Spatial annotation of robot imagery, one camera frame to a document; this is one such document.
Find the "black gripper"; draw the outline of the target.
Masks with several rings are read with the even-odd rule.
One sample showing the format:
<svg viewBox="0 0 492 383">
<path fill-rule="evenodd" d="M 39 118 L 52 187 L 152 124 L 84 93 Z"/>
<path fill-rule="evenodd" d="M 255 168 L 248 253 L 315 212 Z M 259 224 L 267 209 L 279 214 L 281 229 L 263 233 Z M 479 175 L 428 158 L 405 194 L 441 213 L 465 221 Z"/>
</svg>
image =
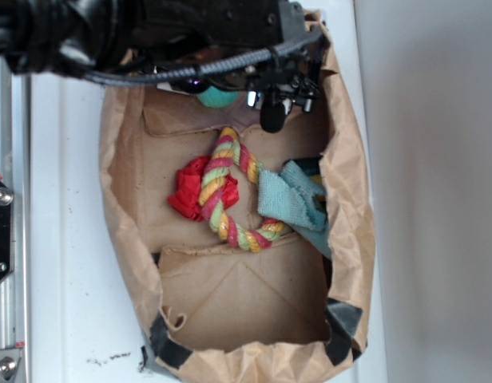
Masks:
<svg viewBox="0 0 492 383">
<path fill-rule="evenodd" d="M 321 45 L 320 28 L 294 1 L 146 1 L 141 8 L 141 50 L 152 67 L 146 83 L 250 92 L 269 133 L 284 126 L 283 103 L 312 110 Z"/>
</svg>

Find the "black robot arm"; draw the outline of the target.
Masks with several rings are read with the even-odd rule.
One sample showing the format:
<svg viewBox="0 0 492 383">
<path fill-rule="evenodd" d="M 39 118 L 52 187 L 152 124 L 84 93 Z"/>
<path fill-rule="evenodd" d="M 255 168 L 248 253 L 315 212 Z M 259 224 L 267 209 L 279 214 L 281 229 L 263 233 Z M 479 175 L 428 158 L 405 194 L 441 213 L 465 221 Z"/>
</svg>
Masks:
<svg viewBox="0 0 492 383">
<path fill-rule="evenodd" d="M 312 110 L 322 41 L 293 1 L 0 1 L 0 56 L 13 73 L 246 92 L 272 133 L 293 105 Z"/>
</svg>

